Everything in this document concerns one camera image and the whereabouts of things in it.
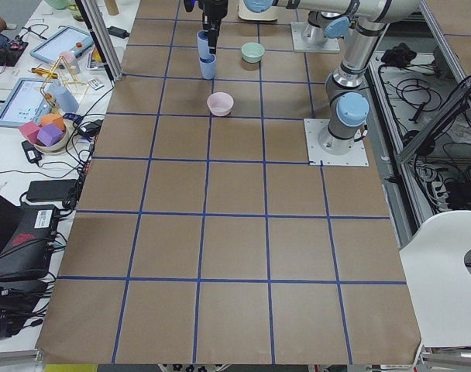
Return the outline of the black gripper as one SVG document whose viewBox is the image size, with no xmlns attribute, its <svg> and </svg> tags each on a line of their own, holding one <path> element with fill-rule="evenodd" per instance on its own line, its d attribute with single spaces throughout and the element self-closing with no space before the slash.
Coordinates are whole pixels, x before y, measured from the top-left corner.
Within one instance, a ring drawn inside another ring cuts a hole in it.
<svg viewBox="0 0 471 372">
<path fill-rule="evenodd" d="M 209 53 L 216 54 L 217 32 L 222 20 L 228 14 L 228 0 L 199 0 L 198 7 L 202 11 L 202 25 L 208 31 Z"/>
</svg>

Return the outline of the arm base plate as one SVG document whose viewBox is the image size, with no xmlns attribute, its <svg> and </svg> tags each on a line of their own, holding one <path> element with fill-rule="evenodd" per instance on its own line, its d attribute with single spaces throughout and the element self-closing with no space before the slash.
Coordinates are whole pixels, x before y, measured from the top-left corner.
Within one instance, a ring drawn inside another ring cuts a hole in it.
<svg viewBox="0 0 471 372">
<path fill-rule="evenodd" d="M 323 29 L 307 22 L 292 22 L 291 35 L 294 51 L 302 53 L 339 53 L 337 39 L 325 37 Z"/>
<path fill-rule="evenodd" d="M 328 119 L 305 119 L 308 163 L 312 166 L 368 167 L 360 129 L 352 139 L 337 139 L 328 131 Z"/>
</svg>

